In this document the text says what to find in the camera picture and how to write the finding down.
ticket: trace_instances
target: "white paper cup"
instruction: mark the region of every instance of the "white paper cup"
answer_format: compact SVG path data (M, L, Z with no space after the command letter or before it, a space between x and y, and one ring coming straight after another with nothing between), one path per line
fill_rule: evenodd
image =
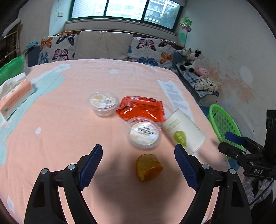
M171 141L175 145L181 144L189 155L194 154L206 139L205 133L180 109L177 109L161 127Z

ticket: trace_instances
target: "blue pad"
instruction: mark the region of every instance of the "blue pad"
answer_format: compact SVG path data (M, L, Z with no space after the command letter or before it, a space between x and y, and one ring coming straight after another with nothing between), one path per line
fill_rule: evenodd
M174 148L174 157L189 187L192 187L195 191L197 191L199 188L199 184L197 182L197 173L179 145L175 146Z
M103 157L103 148L99 145L79 174L79 189L88 187Z
M241 146L245 146L245 140L243 137L240 137L240 136L237 136L235 134L232 134L230 132L227 132L225 133L225 136L224 136L227 140L233 142L233 143L236 143L238 145L241 145Z

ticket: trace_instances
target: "green window frame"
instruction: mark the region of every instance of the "green window frame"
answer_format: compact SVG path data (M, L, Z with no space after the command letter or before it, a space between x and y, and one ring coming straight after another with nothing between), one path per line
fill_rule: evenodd
M168 27L161 26L161 25L159 25L159 24L152 23L152 22L149 22L149 21L145 21L145 20L144 20L145 15L146 15L146 11L147 11L147 8L148 8L148 5L149 5L149 2L150 2L150 0L147 0L146 5L145 5L145 8L144 8L144 11L143 11L143 14L142 14L141 20L136 20L136 19L124 18L124 17L106 16L106 12L107 12L107 7L108 7L109 0L106 1L106 5L105 5L105 10L104 10L103 16L87 16L87 17L72 18L72 13L73 13L73 8L74 8L74 3L75 3L75 0L72 0L72 2L71 2L71 7L70 7L70 13L69 13L69 21L72 21L72 20L82 20L82 19L94 19L94 18L121 19L121 20L128 20L128 21L140 22L140 23L144 23L144 24L156 26L156 27L162 28L162 29L164 29L164 30L168 30L168 31L171 31L171 32L175 32L175 30L176 30L176 28L177 28L177 25L178 25L178 23L179 23L179 19L180 19L182 10L183 10L183 6L180 6L179 11L178 11L178 14L177 14L177 16L176 16L176 19L175 19L175 21L174 21L174 25L173 25L172 29L170 29L170 28L168 28Z

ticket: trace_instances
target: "red plastic wrapper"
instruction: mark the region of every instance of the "red plastic wrapper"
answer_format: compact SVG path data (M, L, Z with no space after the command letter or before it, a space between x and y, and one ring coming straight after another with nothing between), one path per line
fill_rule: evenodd
M134 117L145 117L154 122L165 121L163 102L153 98L124 97L120 108L116 112L126 121Z

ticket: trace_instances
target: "pink plush toy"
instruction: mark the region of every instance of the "pink plush toy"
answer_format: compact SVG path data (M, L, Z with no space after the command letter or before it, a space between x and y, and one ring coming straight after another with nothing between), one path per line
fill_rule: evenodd
M207 76L208 75L208 71L205 68L199 68L198 70L195 70L194 72L198 76Z

